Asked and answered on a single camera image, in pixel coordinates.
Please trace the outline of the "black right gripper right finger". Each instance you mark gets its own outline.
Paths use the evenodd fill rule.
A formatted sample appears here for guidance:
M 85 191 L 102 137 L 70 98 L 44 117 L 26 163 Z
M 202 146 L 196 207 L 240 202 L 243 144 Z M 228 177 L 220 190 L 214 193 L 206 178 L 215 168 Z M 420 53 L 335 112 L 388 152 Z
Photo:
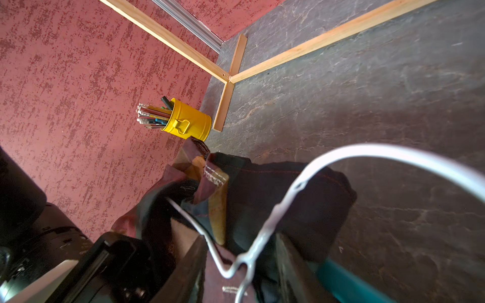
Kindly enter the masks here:
M 277 233 L 275 247 L 282 302 L 337 302 L 319 283 L 288 237 Z

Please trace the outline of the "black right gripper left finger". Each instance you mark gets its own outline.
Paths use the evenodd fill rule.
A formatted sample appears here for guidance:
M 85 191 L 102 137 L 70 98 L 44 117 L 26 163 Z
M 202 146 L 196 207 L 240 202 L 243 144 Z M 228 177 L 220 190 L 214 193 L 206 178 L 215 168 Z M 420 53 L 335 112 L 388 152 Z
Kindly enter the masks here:
M 207 243 L 199 236 L 164 286 L 150 302 L 189 302 L 207 258 Z

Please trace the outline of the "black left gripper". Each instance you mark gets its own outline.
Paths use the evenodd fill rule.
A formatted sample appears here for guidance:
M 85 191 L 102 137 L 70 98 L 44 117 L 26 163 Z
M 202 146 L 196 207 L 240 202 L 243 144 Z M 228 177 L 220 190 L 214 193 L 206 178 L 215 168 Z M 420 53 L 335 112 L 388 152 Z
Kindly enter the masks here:
M 154 295 L 155 283 L 146 245 L 139 239 L 107 232 L 47 301 L 150 302 Z

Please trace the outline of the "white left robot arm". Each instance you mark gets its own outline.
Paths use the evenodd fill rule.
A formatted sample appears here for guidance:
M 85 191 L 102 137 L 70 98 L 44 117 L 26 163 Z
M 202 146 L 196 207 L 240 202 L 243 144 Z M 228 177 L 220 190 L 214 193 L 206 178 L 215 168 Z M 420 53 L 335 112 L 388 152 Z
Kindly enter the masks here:
M 156 291 L 142 241 L 92 242 L 1 152 L 2 302 L 149 302 Z

